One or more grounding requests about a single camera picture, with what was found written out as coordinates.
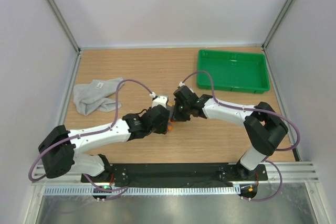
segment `white panel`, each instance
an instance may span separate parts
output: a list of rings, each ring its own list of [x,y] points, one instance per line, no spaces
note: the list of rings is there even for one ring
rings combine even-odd
[[[336,2],[296,0],[268,48],[290,118],[336,212]]]
[[[55,0],[82,47],[261,44],[285,0]]]
[[[22,223],[27,174],[55,126],[75,51],[45,0],[0,0],[1,223]]]

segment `green container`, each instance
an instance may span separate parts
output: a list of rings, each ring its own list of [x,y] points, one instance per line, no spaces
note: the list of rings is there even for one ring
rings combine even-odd
[[[198,70],[209,72],[216,90],[262,94],[269,90],[266,59],[263,54],[200,50]],[[201,89],[211,89],[206,74],[197,75]]]

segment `white label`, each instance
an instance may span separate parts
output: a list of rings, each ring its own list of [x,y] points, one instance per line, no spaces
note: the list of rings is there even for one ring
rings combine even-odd
[[[101,89],[103,87],[104,83],[103,82],[98,82],[96,89]]]

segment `gray towel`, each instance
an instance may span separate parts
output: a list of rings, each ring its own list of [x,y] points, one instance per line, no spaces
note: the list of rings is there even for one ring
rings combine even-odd
[[[115,110],[116,101],[107,98],[117,90],[117,85],[123,78],[108,81],[93,80],[90,84],[77,84],[74,86],[73,102],[77,111],[82,115],[88,115],[94,110],[109,112]]]

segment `table surface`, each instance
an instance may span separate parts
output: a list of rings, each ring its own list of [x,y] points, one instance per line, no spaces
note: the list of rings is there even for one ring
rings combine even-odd
[[[135,79],[146,84],[156,94],[169,95],[180,81],[196,71],[197,55],[201,48],[160,49],[109,49],[85,50],[75,84],[90,83],[93,79],[109,80],[117,77]],[[259,47],[211,48],[215,50],[262,53]],[[196,85],[196,76],[186,84],[198,96],[210,94]],[[264,94],[216,91],[224,101],[256,105],[268,102],[280,112],[271,86]],[[128,113],[137,113],[151,106],[148,92],[135,83],[126,83],[119,92],[122,107],[119,118]],[[71,98],[66,117],[67,129],[84,129],[112,122],[114,111],[94,111],[88,116],[79,114]],[[280,147],[288,147],[286,137]],[[246,130],[220,120],[192,118],[189,122],[175,122],[173,130],[166,135],[151,134],[143,139],[125,143],[113,143],[92,149],[88,154],[104,154],[110,163],[216,163],[236,162],[250,147]],[[294,161],[292,151],[276,152],[271,161]]]

